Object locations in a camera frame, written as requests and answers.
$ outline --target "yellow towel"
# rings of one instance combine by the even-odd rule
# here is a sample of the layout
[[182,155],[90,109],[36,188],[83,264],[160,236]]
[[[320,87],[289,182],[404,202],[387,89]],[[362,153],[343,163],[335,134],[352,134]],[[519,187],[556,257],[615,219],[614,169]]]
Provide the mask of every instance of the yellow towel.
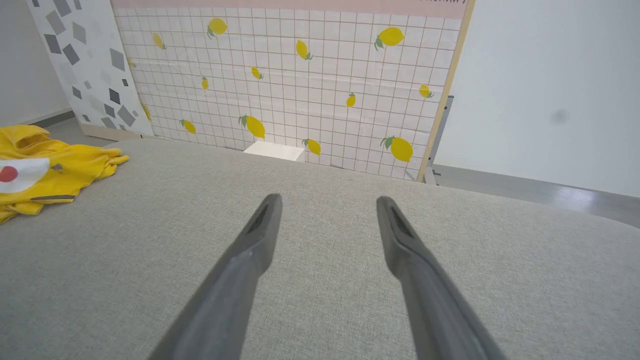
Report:
[[128,159],[120,149],[50,139],[38,126],[0,127],[0,224],[18,213],[37,215],[44,204],[72,202]]

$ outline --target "yellow lemon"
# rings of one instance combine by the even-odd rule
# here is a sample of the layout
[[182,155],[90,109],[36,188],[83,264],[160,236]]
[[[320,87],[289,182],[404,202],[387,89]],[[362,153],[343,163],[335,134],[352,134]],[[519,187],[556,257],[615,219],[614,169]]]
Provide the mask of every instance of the yellow lemon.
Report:
[[245,115],[239,117],[238,122],[242,123],[242,126],[246,126],[246,128],[249,129],[249,132],[255,137],[264,139],[264,125],[262,125],[260,120],[253,116]]
[[350,108],[356,104],[356,95],[353,92],[349,93],[349,97],[347,98],[347,107]]
[[302,145],[306,145],[309,147],[309,151],[313,152],[316,155],[320,155],[320,144],[317,143],[315,140],[313,139],[304,139],[302,140]]
[[300,57],[304,60],[311,60],[314,57],[308,51],[307,45],[302,40],[298,40],[298,43],[296,44],[296,51],[298,52],[298,55],[300,55]]
[[376,48],[384,48],[383,44],[386,46],[396,46],[400,44],[400,41],[404,40],[404,35],[402,34],[402,30],[392,26],[390,28],[384,29],[380,35],[378,35],[376,42],[373,46]]
[[162,38],[160,37],[160,35],[154,33],[154,44],[156,46],[158,46],[160,49],[165,50],[166,49],[166,45],[164,44],[164,42],[162,41]]
[[196,127],[195,127],[195,126],[193,126],[193,124],[192,124],[192,123],[190,123],[189,121],[184,120],[184,119],[183,119],[183,120],[180,120],[180,125],[182,125],[182,126],[183,126],[185,129],[187,129],[187,131],[189,131],[190,133],[192,133],[192,134],[195,134],[195,133],[196,133]]
[[215,18],[212,21],[209,21],[209,26],[207,26],[207,36],[211,38],[216,37],[216,35],[222,35],[227,30],[227,24],[225,21],[220,18]]
[[400,161],[409,162],[413,156],[413,147],[411,144],[403,138],[396,138],[390,136],[382,139],[380,145],[384,143],[384,146],[388,149],[391,146],[391,153]]
[[149,113],[149,109],[147,109],[147,106],[142,104],[142,110],[145,110],[145,114],[147,115],[147,119],[149,119],[149,121],[151,121],[151,114]]
[[422,95],[422,97],[429,99],[430,97],[433,97],[433,92],[429,90],[428,86],[426,86],[425,84],[422,84],[420,86],[420,95]]
[[264,76],[262,74],[260,74],[260,70],[258,70],[257,67],[252,67],[251,68],[251,73],[253,74],[253,77],[258,79],[258,80],[264,78]]

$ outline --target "terrazzo pattern board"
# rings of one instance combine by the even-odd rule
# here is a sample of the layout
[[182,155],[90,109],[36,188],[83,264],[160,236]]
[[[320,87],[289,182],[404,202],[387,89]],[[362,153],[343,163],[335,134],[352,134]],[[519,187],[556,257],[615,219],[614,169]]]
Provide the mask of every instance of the terrazzo pattern board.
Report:
[[109,0],[26,0],[80,122],[153,135]]
[[306,148],[311,163],[409,180],[466,9],[464,0],[112,3],[156,136],[240,151],[264,139]]

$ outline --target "white wall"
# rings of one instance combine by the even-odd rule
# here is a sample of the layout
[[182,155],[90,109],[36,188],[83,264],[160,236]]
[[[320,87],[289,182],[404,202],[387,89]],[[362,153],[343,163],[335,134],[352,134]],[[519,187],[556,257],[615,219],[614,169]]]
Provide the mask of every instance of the white wall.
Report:
[[477,0],[435,164],[640,197],[638,34],[638,0]]
[[0,127],[70,110],[26,1],[0,1]]

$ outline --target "gray floor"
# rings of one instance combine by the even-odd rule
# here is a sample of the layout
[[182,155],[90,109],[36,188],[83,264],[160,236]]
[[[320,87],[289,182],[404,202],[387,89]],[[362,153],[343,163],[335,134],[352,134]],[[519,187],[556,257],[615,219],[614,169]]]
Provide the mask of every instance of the gray floor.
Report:
[[[86,136],[75,118],[47,126],[51,137],[66,143],[105,146],[111,140]],[[441,186],[555,206],[610,218],[640,228],[640,199],[572,188],[543,181],[434,165]]]
[[86,136],[83,134],[82,130],[80,130],[80,126],[78,125],[76,118],[64,120],[62,122],[46,126],[45,128],[51,133],[51,138],[64,141],[68,144],[83,143],[85,145],[103,147],[114,142],[112,140]]

